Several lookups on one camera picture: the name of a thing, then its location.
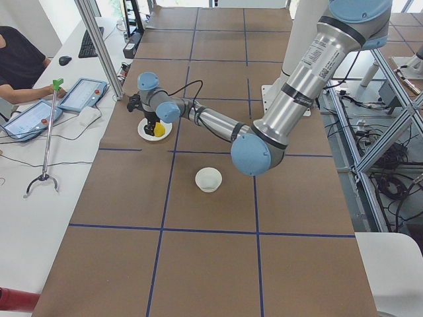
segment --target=keyboard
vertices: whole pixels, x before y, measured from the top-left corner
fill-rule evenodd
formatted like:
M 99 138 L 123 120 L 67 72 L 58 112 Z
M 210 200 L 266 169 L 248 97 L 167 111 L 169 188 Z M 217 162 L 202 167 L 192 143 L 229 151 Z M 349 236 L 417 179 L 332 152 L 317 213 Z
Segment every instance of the keyboard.
M 101 35 L 103 35 L 104 28 L 100 26 L 98 28 L 100 30 Z M 98 56 L 95 52 L 95 47 L 93 41 L 91 40 L 90 34 L 88 34 L 88 30 L 85 31 L 84 37 L 82 38 L 81 49 L 79 50 L 79 58 L 87 58 L 87 57 L 96 57 Z

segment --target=person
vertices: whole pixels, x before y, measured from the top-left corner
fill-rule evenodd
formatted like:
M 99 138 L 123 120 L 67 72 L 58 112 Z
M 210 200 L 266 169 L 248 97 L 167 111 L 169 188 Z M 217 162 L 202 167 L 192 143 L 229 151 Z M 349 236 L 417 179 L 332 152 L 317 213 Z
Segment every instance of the person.
M 18 30 L 0 26 L 0 97 L 18 104 L 53 94 L 53 85 L 32 88 L 50 59 Z M 65 95 L 61 88 L 59 98 Z

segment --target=person's arm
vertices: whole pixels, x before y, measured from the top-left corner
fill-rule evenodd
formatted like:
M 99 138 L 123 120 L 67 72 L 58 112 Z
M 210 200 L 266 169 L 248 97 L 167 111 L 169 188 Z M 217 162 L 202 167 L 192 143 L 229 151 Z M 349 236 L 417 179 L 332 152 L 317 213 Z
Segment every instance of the person's arm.
M 37 89 L 13 89 L 11 85 L 0 86 L 0 97 L 11 104 L 20 104 L 21 102 L 33 101 L 53 94 L 53 85 Z M 60 88 L 58 97 L 65 96 L 66 91 Z
M 48 58 L 48 57 L 46 57 L 45 59 L 44 59 L 44 61 L 42 61 L 42 65 L 44 66 L 44 68 L 47 68 L 47 66 L 49 66 L 49 64 L 51 63 L 52 61 L 51 61 L 51 59 L 50 58 Z

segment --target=yellow object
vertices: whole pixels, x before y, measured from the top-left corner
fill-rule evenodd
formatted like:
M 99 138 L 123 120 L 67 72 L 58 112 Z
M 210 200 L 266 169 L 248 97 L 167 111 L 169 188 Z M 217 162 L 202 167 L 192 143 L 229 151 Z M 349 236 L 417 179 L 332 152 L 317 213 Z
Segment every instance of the yellow object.
M 157 122 L 156 126 L 154 127 L 154 136 L 155 137 L 161 137 L 165 134 L 165 132 L 166 132 L 166 129 L 163 126 L 163 124 Z

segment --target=white rounded object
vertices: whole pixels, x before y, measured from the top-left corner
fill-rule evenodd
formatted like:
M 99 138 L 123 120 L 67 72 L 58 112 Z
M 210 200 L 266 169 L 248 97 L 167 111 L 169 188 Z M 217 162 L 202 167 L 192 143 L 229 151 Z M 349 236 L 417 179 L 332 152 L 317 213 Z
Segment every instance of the white rounded object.
M 212 193 L 222 183 L 222 175 L 213 167 L 205 167 L 196 174 L 196 184 L 205 193 Z
M 169 133 L 172 131 L 172 124 L 171 123 L 165 123 L 163 121 L 160 121 L 160 123 L 165 127 L 165 134 L 163 134 L 161 137 L 155 137 L 152 135 L 146 134 L 144 131 L 144 127 L 147 125 L 147 119 L 142 119 L 141 122 L 138 125 L 138 134 L 147 141 L 160 141 L 163 140 L 165 137 L 169 135 Z

